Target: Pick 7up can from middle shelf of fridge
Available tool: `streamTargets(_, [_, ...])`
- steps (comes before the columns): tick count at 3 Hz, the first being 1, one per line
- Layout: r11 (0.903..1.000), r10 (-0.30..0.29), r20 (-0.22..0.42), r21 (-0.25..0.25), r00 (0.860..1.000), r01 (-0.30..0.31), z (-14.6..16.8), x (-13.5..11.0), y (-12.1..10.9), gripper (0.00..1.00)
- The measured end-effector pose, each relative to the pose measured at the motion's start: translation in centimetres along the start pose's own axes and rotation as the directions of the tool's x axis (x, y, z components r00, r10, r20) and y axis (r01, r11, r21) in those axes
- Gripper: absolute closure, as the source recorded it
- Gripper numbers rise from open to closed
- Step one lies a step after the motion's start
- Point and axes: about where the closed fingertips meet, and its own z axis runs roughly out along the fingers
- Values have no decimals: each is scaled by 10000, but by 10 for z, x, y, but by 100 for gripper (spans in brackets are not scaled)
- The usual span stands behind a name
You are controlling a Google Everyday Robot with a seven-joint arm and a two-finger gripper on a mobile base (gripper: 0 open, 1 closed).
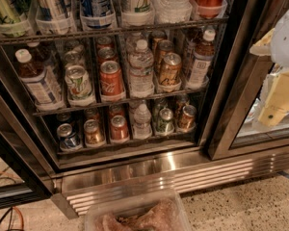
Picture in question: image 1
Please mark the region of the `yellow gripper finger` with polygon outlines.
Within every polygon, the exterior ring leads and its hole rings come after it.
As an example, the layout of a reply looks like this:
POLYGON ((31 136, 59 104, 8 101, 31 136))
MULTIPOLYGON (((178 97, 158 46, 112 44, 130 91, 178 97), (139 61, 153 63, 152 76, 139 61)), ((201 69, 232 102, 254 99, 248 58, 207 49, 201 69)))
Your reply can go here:
POLYGON ((271 40, 275 29, 271 29, 266 35, 250 48, 250 53, 255 56, 271 55, 271 40))
POLYGON ((289 68, 266 77, 260 100, 257 120, 267 127, 278 125, 289 112, 289 68))

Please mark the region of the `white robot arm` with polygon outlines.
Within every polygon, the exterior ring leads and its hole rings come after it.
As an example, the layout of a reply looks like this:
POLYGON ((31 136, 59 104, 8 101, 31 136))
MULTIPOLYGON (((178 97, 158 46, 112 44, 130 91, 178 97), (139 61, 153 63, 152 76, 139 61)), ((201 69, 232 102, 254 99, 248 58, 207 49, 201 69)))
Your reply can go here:
POLYGON ((279 71, 266 76, 255 109, 253 126, 267 131, 289 113, 289 9, 261 40, 250 48, 255 56, 270 56, 279 71))

